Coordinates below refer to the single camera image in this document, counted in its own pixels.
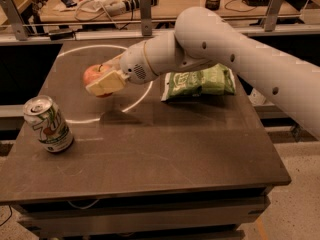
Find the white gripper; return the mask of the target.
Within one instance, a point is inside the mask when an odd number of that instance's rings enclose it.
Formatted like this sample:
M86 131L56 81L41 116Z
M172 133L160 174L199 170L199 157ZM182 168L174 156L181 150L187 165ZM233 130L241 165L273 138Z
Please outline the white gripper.
M145 42L130 46L122 55L118 55L102 64L104 70L121 68L128 80L135 84L144 84L157 78L151 70L144 52ZM117 70L107 70L102 76L85 86L95 96L104 96L122 90L127 77Z

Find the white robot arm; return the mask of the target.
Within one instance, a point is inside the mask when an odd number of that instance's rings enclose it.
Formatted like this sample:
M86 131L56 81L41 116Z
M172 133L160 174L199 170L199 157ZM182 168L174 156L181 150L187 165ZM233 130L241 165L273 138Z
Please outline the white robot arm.
M172 31L97 65L98 77L86 89L99 97L123 89L128 82L144 84L165 73L197 71L210 63L233 70L320 139L319 67L246 37L203 7L184 10Z

